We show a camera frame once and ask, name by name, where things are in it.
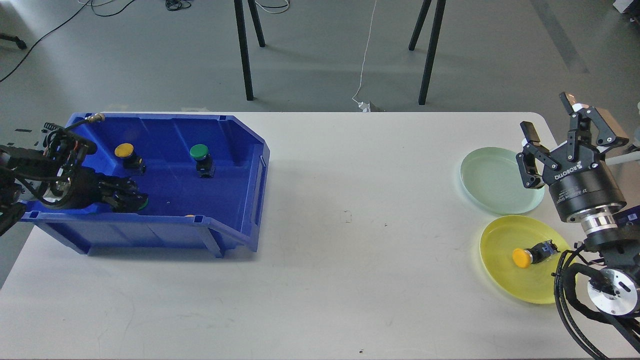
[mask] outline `robotic arm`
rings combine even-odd
[[[104,119],[98,113],[68,127],[45,123],[43,151],[0,145],[0,236],[24,214],[20,200],[39,200],[50,209],[83,209],[103,202],[119,213],[145,206],[148,195],[140,193],[131,178],[82,166],[97,145],[71,130]]]
[[[627,203],[605,163],[606,152],[625,145],[628,139],[614,134],[605,111],[580,104],[566,93],[560,98],[571,116],[567,141],[550,151],[540,145],[533,124],[522,122],[525,140],[522,152],[516,155],[524,187],[547,184],[560,219],[581,223],[586,235],[582,245],[560,257],[553,274],[556,307],[574,340],[593,358],[607,359],[580,332],[567,302],[587,318],[613,325],[640,352],[640,324],[636,320],[640,316],[640,231],[632,225],[620,227],[614,221],[613,214]],[[595,143],[592,123],[598,129]],[[536,160],[544,164],[542,175]],[[586,261],[582,251],[599,253],[601,258]],[[572,263],[576,257],[584,264]],[[598,311],[577,299],[578,273],[589,277],[587,291]]]

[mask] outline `yellow button cap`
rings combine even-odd
[[[116,156],[118,156],[120,159],[126,159],[131,156],[131,154],[133,154],[133,145],[129,144],[128,142],[121,143],[113,151],[113,153],[116,154]]]
[[[513,262],[519,267],[526,269],[533,262],[531,253],[524,249],[515,249],[511,255]]]

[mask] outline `white cable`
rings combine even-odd
[[[92,8],[97,8],[98,6],[107,5],[107,4],[112,3],[112,2],[114,2],[114,1],[116,1],[116,0],[109,0],[109,1],[107,1],[107,2],[105,2],[105,3],[98,4],[98,5],[93,5],[93,4],[87,4],[87,5],[85,5],[85,3],[83,3],[83,2],[82,2],[82,1],[80,1],[80,0],[78,0],[78,4],[82,4],[82,5],[85,5],[85,6],[91,6]]]
[[[369,37],[367,38],[367,46],[364,48],[364,56],[362,57],[362,69],[360,70],[360,85],[358,86],[358,90],[351,97],[351,100],[355,101],[358,106],[360,106],[360,101],[356,100],[356,96],[360,92],[360,88],[362,88],[362,74],[364,73],[364,62],[367,60],[367,50],[369,48],[369,40],[371,40],[371,29],[373,28],[373,14],[376,12],[376,5],[378,4],[378,0],[373,3],[373,11],[371,12],[371,23],[369,24]]]
[[[272,14],[279,14],[279,13],[284,13],[285,11],[287,11],[290,7],[291,7],[291,3],[289,3],[289,0],[284,0],[284,2],[286,3],[286,5],[284,6],[284,10],[280,10],[279,12],[272,12],[267,10],[269,8],[269,6],[264,6],[260,3],[258,3],[257,1],[255,2],[255,4],[259,7],[261,7],[264,11],[268,12],[268,13],[272,13]]]

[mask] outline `yellow plate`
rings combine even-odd
[[[568,250],[566,241],[543,222],[521,215],[508,215],[491,222],[480,239],[484,269],[498,286],[520,300],[534,304],[554,302],[554,278],[559,254],[529,268],[519,268],[511,257],[513,249],[528,249],[553,240],[560,252]]]

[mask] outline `power cord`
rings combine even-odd
[[[257,1],[255,2],[255,4],[257,6],[259,6],[261,9],[263,9],[265,12],[277,15],[279,13],[286,12],[291,7],[290,0],[284,0],[284,2],[285,2],[285,4],[284,5],[280,5],[280,6],[266,6],[266,5],[258,3]],[[269,11],[267,9],[283,9],[283,10],[278,11],[278,12],[272,12],[272,11]]]
[[[32,50],[34,47],[36,47],[36,45],[38,45],[42,39],[44,39],[45,37],[47,37],[47,35],[51,34],[52,32],[56,31],[57,29],[62,28],[62,26],[64,26],[66,23],[68,23],[69,21],[71,21],[71,19],[73,19],[74,17],[76,17],[77,14],[79,14],[82,9],[84,9],[85,6],[87,6],[89,3],[92,3],[93,0],[87,0],[86,3],[83,3],[82,7],[76,11],[75,14],[73,14],[70,18],[67,19],[67,21],[63,22],[62,24],[60,24],[57,28],[51,30],[50,32],[46,33],[45,35],[42,35],[41,38],[38,39],[38,41],[36,41],[31,48],[29,49],[29,51],[26,53],[26,55],[24,55],[24,57],[22,58],[22,60],[20,60],[20,62],[18,63],[18,65],[16,65],[13,70],[11,70],[11,72],[9,72],[9,74],[7,74],[5,77],[3,77],[2,79],[0,79],[0,83],[2,83],[4,80],[6,80],[9,76],[11,76],[11,74],[13,74],[19,67],[20,65],[22,65],[22,63],[24,62],[24,60],[27,59],[27,56],[29,56],[29,54],[31,54]]]
[[[87,6],[91,6],[91,7],[97,8],[98,6],[107,5],[107,4],[112,3],[114,1],[116,1],[116,0],[109,0],[109,1],[106,1],[106,2],[104,2],[102,4],[94,4],[93,1],[91,1],[91,4],[89,4]],[[80,0],[78,0],[78,4],[84,4],[84,3],[82,1],[80,1]]]
[[[571,316],[569,307],[566,303],[566,297],[564,294],[564,286],[563,286],[563,272],[567,270],[567,268],[573,262],[576,256],[579,256],[580,253],[584,250],[584,245],[581,245],[574,251],[566,250],[564,251],[558,260],[558,265],[556,268],[554,279],[554,298],[556,300],[556,308],[558,310],[558,314],[560,315],[560,320],[566,330],[569,332],[569,335],[575,340],[575,342],[592,358],[597,360],[609,360],[609,358],[604,355],[592,342],[587,339],[587,337],[582,333],[578,325],[573,320]]]
[[[358,85],[358,90],[351,97],[351,100],[355,101],[358,104],[358,107],[363,106],[363,101],[357,101],[356,96],[360,93],[360,89],[362,88],[362,74],[364,73],[364,63],[367,61],[367,50],[369,49],[369,41],[371,40],[371,29],[373,28],[373,14],[376,13],[376,5],[378,4],[378,0],[373,3],[373,11],[371,12],[371,23],[369,24],[369,37],[367,37],[367,46],[364,48],[364,56],[362,57],[362,69],[360,70],[360,85]]]
[[[119,12],[110,13],[110,14],[108,14],[108,15],[103,15],[103,14],[99,14],[99,13],[95,12],[95,7],[102,6],[102,5],[105,5],[105,4],[108,4],[108,3],[102,3],[102,4],[100,4],[100,5],[94,5],[94,4],[93,4],[93,0],[91,0],[91,1],[90,1],[90,2],[91,2],[91,5],[89,5],[89,6],[91,6],[91,11],[93,12],[93,14],[95,14],[95,15],[97,15],[97,16],[99,16],[99,17],[110,17],[110,16],[118,15],[119,13],[123,12],[123,11],[127,8],[127,6],[131,5],[131,3],[133,3],[134,1],[135,1],[135,0],[131,0],[131,1],[129,1],[129,2],[128,2],[128,3],[127,3],[127,4],[126,4],[122,9],[120,9],[120,11],[119,11]]]
[[[164,7],[170,12],[176,12],[178,10],[190,8],[191,3],[183,0],[164,0]]]

